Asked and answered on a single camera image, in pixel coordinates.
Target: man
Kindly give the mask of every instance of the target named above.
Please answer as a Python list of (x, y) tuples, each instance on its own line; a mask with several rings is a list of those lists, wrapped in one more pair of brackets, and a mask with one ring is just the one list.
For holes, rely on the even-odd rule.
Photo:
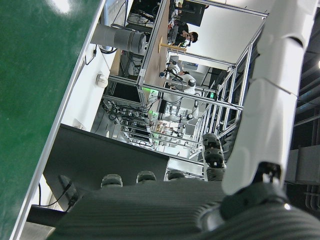
[(190, 46), (189, 43), (195, 43), (198, 40), (198, 33), (195, 31), (189, 32), (189, 27), (186, 23), (179, 23), (178, 32), (175, 38), (174, 45), (180, 47)]

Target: green surface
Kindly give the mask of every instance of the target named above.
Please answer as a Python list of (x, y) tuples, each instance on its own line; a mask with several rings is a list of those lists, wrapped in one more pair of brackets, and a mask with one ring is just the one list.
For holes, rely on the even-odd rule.
[(1, 1), (0, 239), (10, 238), (99, 0)]

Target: white wall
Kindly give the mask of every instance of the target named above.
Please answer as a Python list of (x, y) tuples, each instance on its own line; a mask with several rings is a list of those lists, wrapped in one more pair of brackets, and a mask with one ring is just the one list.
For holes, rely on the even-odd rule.
[[(269, 12), (275, 0), (227, 0), (229, 5), (237, 5), (259, 12)], [(262, 18), (248, 13), (210, 6), (205, 10), (201, 27), (188, 24), (189, 32), (199, 34), (198, 41), (187, 48), (188, 53), (235, 63), (262, 23)], [(184, 61), (198, 63), (199, 59), (181, 56)], [(201, 61), (199, 64), (227, 69), (225, 65)]]

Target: black shirt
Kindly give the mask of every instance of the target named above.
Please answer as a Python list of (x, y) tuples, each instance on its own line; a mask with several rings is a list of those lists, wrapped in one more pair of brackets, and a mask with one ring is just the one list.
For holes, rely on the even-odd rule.
[(186, 23), (180, 23), (178, 25), (178, 33), (176, 34), (174, 45), (178, 46), (180, 43), (183, 45), (183, 43), (186, 41), (186, 38), (181, 36), (183, 31), (189, 33), (189, 27)]

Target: computer monitor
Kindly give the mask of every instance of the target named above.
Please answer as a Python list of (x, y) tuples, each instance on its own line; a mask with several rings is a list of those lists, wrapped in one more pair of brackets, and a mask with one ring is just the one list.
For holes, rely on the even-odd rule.
[(200, 27), (205, 9), (206, 5), (204, 4), (184, 1), (181, 8), (180, 21)]

